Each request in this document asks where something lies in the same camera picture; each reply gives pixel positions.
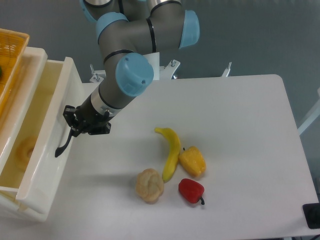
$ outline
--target white drawer unit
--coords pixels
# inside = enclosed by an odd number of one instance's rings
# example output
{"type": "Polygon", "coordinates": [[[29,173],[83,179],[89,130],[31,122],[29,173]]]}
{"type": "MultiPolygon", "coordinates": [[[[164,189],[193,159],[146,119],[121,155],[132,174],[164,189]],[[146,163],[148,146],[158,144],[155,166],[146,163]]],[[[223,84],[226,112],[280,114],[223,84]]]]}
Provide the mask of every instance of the white drawer unit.
{"type": "Polygon", "coordinates": [[[72,58],[47,60],[32,47],[15,88],[0,120],[0,215],[45,221],[70,151],[55,157],[69,133],[62,113],[82,102],[84,89],[72,58]]]}

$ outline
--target pepper stem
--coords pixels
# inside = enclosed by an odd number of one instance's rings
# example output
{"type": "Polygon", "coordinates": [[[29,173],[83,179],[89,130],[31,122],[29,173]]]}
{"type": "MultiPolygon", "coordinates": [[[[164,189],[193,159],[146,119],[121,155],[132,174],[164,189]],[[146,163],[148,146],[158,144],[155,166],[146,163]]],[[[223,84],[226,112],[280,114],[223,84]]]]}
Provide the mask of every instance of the pepper stem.
{"type": "Polygon", "coordinates": [[[205,200],[202,198],[202,196],[200,197],[199,200],[201,200],[201,205],[205,205],[205,200]]]}

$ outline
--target metal bracket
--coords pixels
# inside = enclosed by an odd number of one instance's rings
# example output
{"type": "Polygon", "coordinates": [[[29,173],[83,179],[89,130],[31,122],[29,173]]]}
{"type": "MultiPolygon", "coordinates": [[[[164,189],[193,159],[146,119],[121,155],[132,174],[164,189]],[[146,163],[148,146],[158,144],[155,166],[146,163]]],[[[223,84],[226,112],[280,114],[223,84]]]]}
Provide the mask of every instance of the metal bracket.
{"type": "Polygon", "coordinates": [[[94,66],[90,64],[90,69],[91,69],[91,74],[92,77],[90,78],[91,83],[100,83],[102,80],[104,80],[107,77],[106,71],[105,70],[94,70],[94,66]]]}
{"type": "Polygon", "coordinates": [[[179,68],[181,62],[171,60],[167,66],[160,66],[160,80],[176,79],[175,72],[179,68]]]}

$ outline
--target orange basket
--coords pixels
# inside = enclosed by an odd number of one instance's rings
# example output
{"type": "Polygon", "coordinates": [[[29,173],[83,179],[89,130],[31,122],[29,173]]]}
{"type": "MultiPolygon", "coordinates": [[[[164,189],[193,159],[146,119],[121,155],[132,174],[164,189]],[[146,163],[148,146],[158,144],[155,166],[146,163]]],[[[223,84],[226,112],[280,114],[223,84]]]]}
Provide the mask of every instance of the orange basket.
{"type": "Polygon", "coordinates": [[[20,60],[29,35],[0,28],[0,116],[17,80],[20,60]]]}

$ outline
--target banana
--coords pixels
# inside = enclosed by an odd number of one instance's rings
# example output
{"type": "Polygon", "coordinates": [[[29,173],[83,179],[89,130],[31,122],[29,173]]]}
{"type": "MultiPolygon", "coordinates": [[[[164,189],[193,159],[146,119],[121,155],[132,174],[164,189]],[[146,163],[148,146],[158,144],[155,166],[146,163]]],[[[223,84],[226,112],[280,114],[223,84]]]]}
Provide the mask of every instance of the banana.
{"type": "Polygon", "coordinates": [[[164,182],[168,182],[175,173],[178,165],[178,157],[180,154],[181,144],[178,135],[171,128],[156,127],[154,131],[164,136],[169,142],[170,150],[166,160],[165,166],[162,171],[162,179],[164,182]]]}

